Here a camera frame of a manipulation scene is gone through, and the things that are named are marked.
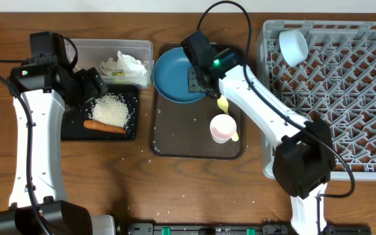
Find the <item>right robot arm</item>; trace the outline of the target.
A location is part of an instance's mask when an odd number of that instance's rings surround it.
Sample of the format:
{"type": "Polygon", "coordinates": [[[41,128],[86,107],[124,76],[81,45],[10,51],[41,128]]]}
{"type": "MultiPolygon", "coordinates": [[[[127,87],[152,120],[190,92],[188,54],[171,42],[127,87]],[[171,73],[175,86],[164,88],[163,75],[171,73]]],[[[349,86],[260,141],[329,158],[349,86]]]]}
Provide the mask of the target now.
{"type": "Polygon", "coordinates": [[[272,172],[290,195],[293,229],[320,234],[326,227],[321,196],[336,165],[329,126],[289,109],[262,85],[242,55],[218,50],[203,32],[195,31],[180,45],[193,68],[189,91],[223,95],[249,116],[275,149],[272,172]]]}

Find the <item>green snack wrapper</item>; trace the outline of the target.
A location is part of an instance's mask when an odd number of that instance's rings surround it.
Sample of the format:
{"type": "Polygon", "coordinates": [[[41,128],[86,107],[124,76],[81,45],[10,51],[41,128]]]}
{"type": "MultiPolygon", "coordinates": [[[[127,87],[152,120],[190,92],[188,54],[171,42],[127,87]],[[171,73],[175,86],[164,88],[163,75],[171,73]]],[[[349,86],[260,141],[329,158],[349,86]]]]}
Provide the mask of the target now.
{"type": "Polygon", "coordinates": [[[112,72],[111,76],[125,76],[124,72],[112,72]]]}

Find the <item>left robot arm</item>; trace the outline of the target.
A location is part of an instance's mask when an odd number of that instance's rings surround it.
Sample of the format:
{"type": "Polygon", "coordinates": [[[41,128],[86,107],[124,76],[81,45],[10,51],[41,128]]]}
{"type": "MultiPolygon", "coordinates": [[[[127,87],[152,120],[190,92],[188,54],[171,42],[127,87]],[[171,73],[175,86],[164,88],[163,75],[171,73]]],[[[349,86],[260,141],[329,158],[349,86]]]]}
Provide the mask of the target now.
{"type": "Polygon", "coordinates": [[[96,69],[74,72],[64,37],[30,36],[32,56],[4,80],[14,97],[18,124],[16,178],[8,210],[0,211],[0,234],[115,234],[111,215],[90,216],[67,200],[61,170],[61,124],[66,106],[81,105],[108,91],[96,69]]]}

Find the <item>dark blue bowl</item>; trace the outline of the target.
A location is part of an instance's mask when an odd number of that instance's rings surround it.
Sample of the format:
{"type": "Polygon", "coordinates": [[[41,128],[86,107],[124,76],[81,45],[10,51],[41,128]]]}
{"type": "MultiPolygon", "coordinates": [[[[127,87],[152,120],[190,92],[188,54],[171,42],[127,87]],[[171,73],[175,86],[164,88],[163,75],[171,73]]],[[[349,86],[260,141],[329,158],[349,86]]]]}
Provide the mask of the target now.
{"type": "Polygon", "coordinates": [[[181,47],[166,51],[153,68],[156,90],[166,99],[176,103],[192,103],[206,96],[205,93],[190,93],[188,69],[191,66],[181,47]]]}

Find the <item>orange carrot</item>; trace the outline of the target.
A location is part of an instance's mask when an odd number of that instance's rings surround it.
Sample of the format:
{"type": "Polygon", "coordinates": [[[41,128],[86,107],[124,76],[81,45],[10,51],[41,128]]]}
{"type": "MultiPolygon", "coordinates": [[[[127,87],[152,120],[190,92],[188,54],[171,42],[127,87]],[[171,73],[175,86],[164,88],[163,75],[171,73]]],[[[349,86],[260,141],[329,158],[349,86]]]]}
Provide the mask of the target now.
{"type": "Polygon", "coordinates": [[[96,120],[85,120],[84,127],[96,131],[103,131],[108,133],[125,134],[126,130],[123,127],[109,125],[96,120]]]}

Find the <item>white small bowl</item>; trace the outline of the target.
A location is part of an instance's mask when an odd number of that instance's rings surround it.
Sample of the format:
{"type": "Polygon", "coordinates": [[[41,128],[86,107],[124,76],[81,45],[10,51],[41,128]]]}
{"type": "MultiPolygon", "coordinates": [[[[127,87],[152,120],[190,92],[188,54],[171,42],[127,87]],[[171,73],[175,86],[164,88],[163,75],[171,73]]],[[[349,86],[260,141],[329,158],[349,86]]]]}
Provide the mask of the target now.
{"type": "Polygon", "coordinates": [[[297,29],[280,32],[279,47],[284,60],[290,67],[298,65],[307,58],[308,47],[306,39],[297,29]]]}

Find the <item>pile of white rice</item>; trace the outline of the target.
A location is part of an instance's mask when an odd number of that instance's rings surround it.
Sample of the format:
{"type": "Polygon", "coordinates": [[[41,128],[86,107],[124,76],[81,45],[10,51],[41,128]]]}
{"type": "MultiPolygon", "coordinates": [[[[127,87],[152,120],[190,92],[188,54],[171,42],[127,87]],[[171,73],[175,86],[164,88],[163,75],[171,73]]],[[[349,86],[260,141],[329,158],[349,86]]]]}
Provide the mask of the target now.
{"type": "Polygon", "coordinates": [[[107,93],[94,100],[89,118],[107,125],[124,128],[130,118],[130,113],[122,95],[107,93]]]}

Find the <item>white napkin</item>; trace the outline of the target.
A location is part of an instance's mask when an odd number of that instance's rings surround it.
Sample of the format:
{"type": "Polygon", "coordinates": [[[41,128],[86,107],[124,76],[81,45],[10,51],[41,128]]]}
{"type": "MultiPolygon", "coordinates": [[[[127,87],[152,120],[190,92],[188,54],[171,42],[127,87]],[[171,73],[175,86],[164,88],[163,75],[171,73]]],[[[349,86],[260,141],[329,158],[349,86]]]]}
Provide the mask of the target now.
{"type": "Polygon", "coordinates": [[[124,72],[126,76],[145,76],[148,72],[140,60],[121,51],[117,52],[116,61],[110,57],[107,62],[101,62],[100,69],[107,76],[111,76],[112,72],[124,72]]]}

